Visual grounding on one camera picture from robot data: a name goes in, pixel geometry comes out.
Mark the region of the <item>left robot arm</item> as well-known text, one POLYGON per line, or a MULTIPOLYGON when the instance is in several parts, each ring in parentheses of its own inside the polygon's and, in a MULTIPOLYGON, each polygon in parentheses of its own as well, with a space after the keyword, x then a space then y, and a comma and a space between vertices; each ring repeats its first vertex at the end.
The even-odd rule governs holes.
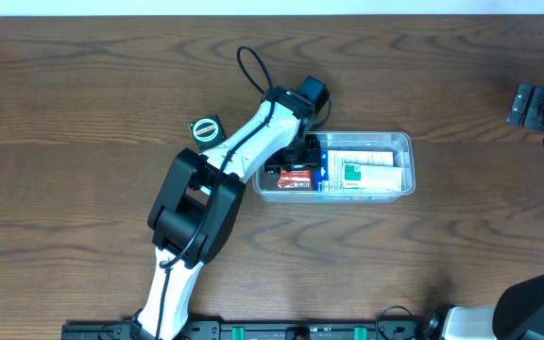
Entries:
POLYGON ((186 148, 177 154, 147 217, 156 268, 131 338, 180 333, 198 274, 228 241, 248 180, 259 169, 319 168, 320 143, 310 131, 330 103, 326 84, 308 76, 295 91, 265 92, 255 115, 226 141, 202 153, 186 148))

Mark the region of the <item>green round-label box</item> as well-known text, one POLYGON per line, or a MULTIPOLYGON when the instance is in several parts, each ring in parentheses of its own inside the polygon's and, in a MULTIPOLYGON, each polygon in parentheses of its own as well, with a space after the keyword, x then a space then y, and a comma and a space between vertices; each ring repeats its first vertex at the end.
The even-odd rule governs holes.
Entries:
POLYGON ((200 152, 220 145, 227 139, 217 114, 195 120, 188 127, 200 152))

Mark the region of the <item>clear plastic container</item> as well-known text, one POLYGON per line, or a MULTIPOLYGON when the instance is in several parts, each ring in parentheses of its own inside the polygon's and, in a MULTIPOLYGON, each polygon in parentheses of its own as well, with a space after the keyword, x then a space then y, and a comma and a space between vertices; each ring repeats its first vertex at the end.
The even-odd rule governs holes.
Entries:
POLYGON ((394 163, 402 169, 402 189, 388 193, 343 192, 329 193, 314 190, 314 174, 311 189, 280 189, 279 174, 259 169, 252 178, 252 185, 266 202, 279 203, 391 203, 408 196, 416 188, 414 153, 410 137, 403 132, 323 131, 314 135, 324 150, 389 151, 394 163))

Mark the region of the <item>blue fever patch box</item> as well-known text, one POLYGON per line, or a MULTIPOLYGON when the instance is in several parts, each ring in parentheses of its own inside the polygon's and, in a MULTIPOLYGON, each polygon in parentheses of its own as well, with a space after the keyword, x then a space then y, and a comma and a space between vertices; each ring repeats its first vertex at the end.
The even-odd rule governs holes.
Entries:
POLYGON ((345 163, 398 167, 394 163, 393 153, 389 151, 324 150, 321 152, 321 168, 314 172, 314 190, 329 193, 397 192, 344 188, 342 185, 342 177, 345 163))

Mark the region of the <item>red Panadol box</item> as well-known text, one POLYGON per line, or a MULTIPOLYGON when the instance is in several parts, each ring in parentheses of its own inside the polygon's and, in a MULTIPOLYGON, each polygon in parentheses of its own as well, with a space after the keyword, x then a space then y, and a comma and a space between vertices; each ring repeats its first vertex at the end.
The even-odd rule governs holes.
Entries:
POLYGON ((277 181, 280 189, 311 189, 312 174, 310 170, 280 170, 280 177, 277 181))

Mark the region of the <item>white green medicine box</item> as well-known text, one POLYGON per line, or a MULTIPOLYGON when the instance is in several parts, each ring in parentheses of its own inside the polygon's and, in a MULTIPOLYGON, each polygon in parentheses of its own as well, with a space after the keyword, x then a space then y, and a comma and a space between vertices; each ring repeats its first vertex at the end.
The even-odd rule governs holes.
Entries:
POLYGON ((391 166, 345 163, 342 185, 347 189, 401 191, 402 169, 391 166))

